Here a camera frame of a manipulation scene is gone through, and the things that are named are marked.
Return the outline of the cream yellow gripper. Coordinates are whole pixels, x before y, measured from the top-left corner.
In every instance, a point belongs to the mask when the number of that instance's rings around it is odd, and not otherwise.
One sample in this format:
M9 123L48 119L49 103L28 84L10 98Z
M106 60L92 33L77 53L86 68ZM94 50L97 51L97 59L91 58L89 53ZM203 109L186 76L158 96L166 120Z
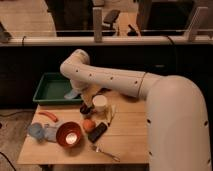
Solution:
M92 103L92 97L100 90L99 86L91 85L87 89L85 89L82 94L81 98L85 104L91 104Z

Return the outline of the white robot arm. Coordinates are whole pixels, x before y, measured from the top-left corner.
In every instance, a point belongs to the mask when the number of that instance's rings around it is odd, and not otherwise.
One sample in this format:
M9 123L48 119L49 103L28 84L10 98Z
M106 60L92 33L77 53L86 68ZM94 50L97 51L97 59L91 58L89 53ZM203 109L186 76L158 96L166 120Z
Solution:
M81 49L62 62L60 72L86 103L94 84L146 101L150 171L213 171L207 106L190 79L95 67Z

